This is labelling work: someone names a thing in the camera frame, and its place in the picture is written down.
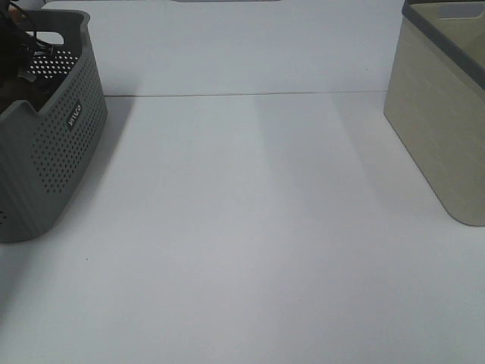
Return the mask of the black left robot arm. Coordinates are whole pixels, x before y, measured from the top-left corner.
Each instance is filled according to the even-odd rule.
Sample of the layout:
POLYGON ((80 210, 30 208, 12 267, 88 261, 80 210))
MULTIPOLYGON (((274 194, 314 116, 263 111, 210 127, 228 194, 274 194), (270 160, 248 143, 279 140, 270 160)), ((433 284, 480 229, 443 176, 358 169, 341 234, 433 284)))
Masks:
POLYGON ((53 52, 54 46, 38 37, 31 11, 16 1, 1 1, 1 83, 28 68, 34 58, 53 52))

